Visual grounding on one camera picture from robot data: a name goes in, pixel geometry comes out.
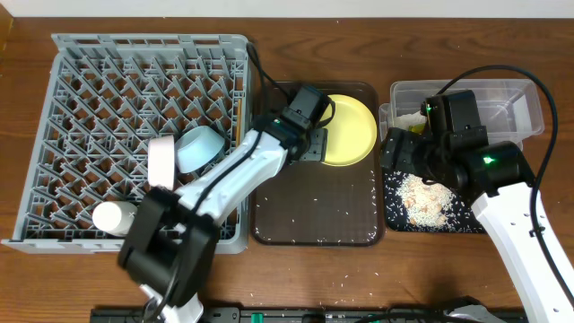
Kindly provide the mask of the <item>yellow round plate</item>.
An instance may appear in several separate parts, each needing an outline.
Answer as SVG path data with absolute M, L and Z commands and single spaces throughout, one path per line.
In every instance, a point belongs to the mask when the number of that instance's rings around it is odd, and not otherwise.
M 372 112 L 361 101 L 343 94 L 328 96 L 335 103 L 321 120 L 335 115 L 326 125 L 327 143 L 323 163 L 343 167 L 360 162 L 369 155 L 377 139 L 377 124 Z

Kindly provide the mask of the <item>wooden chopstick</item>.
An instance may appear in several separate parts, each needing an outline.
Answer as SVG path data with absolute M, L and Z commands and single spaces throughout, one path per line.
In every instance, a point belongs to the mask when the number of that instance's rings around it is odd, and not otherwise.
M 236 113 L 236 130 L 235 130 L 236 144 L 239 144 L 241 138 L 241 116 L 242 116 L 242 99 L 239 99 Z

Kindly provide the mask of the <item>light blue bowl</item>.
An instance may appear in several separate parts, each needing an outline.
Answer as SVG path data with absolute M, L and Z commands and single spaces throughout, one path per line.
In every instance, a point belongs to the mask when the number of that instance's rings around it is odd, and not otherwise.
M 208 126 L 195 127 L 175 143 L 175 160 L 181 173 L 199 170 L 220 154 L 224 138 Z

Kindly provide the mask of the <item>pink white bowl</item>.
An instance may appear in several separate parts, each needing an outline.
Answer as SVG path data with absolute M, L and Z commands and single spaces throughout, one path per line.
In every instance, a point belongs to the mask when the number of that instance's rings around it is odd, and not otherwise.
M 153 138 L 148 144 L 148 182 L 152 187 L 172 190 L 175 185 L 175 142 L 173 135 Z

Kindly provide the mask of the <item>white plastic cup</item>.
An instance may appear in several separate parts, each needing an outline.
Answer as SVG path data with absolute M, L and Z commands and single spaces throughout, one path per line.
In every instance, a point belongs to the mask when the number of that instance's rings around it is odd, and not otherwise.
M 125 201 L 106 201 L 98 204 L 92 213 L 97 229 L 108 234 L 124 237 L 134 221 L 137 207 Z

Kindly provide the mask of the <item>green orange snack wrapper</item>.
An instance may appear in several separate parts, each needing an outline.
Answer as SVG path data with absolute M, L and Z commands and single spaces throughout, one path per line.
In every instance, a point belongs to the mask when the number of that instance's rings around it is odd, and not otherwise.
M 424 128 L 425 128 L 425 124 L 419 124 L 419 125 L 414 125 L 414 126 L 409 126 L 408 130 L 410 132 L 413 132 L 415 134 L 422 134 L 424 132 Z

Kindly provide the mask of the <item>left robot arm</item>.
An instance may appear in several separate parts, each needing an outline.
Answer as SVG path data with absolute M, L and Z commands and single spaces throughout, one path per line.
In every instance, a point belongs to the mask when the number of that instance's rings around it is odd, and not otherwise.
M 118 265 L 149 294 L 144 322 L 196 322 L 220 227 L 286 162 L 297 161 L 335 112 L 332 99 L 302 86 L 289 105 L 260 116 L 241 144 L 200 179 L 170 191 L 152 188 L 137 207 Z

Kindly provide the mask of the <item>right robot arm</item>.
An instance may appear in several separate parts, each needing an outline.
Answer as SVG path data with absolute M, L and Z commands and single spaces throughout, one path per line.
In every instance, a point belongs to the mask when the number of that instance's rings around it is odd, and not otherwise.
M 491 238 L 531 322 L 573 320 L 573 266 L 517 145 L 492 144 L 470 90 L 425 100 L 422 133 L 391 127 L 380 164 L 457 193 Z

